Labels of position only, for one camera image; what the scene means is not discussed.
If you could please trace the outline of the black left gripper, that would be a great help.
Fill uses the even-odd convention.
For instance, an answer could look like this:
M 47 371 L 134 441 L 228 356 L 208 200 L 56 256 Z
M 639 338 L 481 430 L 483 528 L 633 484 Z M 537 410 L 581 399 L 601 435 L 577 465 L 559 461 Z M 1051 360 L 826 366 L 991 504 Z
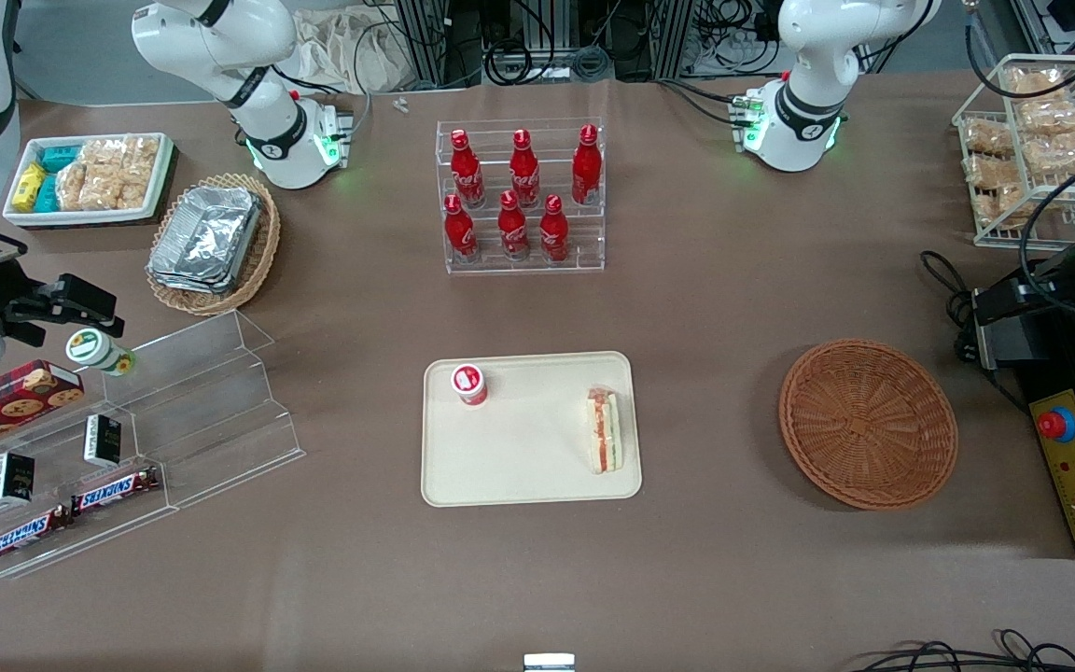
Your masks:
M 1027 249 L 1027 268 L 1054 297 L 1075 308 L 1075 245 L 1062 251 Z M 972 309 L 977 324 L 993 324 L 1022 315 L 1032 289 L 1020 278 L 1003 278 L 997 287 L 973 290 Z

